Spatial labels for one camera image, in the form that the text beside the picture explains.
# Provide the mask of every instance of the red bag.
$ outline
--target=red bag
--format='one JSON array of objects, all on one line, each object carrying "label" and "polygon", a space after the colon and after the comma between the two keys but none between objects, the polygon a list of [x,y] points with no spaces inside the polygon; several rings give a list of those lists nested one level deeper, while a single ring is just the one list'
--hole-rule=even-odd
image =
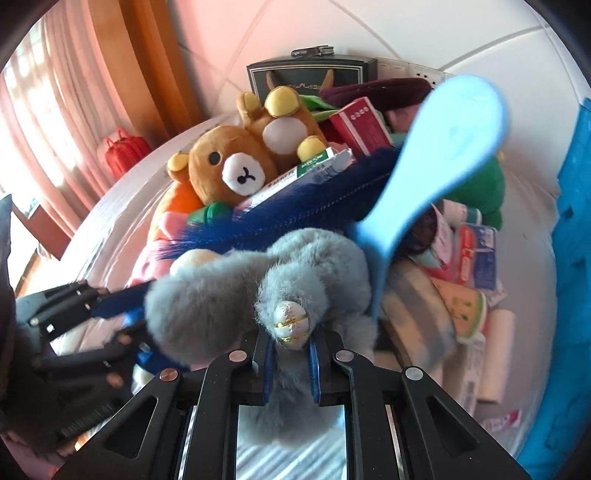
[{"label": "red bag", "polygon": [[115,180],[119,180],[152,151],[143,137],[132,137],[123,128],[118,129],[117,133],[117,141],[107,138],[109,148],[105,153],[105,160]]}]

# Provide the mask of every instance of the brown curtain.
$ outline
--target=brown curtain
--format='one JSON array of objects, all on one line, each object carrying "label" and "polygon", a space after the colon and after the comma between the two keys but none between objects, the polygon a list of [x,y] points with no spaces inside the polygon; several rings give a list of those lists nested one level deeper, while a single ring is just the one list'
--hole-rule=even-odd
[{"label": "brown curtain", "polygon": [[0,184],[27,212],[36,200],[72,237],[113,177],[97,157],[121,125],[76,0],[61,0],[23,39],[0,77]]}]

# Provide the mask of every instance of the power outlet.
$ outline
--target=power outlet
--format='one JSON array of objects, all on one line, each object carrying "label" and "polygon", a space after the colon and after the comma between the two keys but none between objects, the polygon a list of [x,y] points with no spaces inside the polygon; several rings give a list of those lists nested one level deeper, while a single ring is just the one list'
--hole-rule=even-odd
[{"label": "power outlet", "polygon": [[378,59],[378,80],[408,77],[408,62],[392,59]]},{"label": "power outlet", "polygon": [[408,74],[410,77],[419,77],[425,79],[431,84],[431,87],[435,88],[440,83],[445,81],[445,73],[439,70],[430,69],[429,67],[423,67],[422,65],[415,65],[411,63],[408,66]]}]

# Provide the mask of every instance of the black box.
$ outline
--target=black box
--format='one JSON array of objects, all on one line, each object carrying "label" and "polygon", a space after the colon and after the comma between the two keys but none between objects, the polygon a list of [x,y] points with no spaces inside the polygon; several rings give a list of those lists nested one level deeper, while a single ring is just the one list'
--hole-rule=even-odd
[{"label": "black box", "polygon": [[368,57],[326,55],[318,57],[277,57],[253,63],[246,67],[252,91],[265,101],[272,87],[289,85],[302,95],[318,95],[325,80],[332,85],[356,85],[378,77],[378,62]]}]

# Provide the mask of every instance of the gray plush toy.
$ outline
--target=gray plush toy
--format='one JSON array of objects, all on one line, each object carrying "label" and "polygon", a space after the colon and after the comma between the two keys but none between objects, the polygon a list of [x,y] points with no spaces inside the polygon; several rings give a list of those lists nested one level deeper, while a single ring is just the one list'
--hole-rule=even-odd
[{"label": "gray plush toy", "polygon": [[364,315],[370,296],[363,252],[344,236],[303,229],[264,253],[231,251],[181,267],[154,283],[145,315],[166,355],[199,366],[264,325],[277,342],[273,390],[265,407],[241,407],[241,435],[252,443],[300,445],[329,430],[339,415],[338,407],[314,403],[304,346],[324,323],[345,348],[371,359],[377,324]]}]

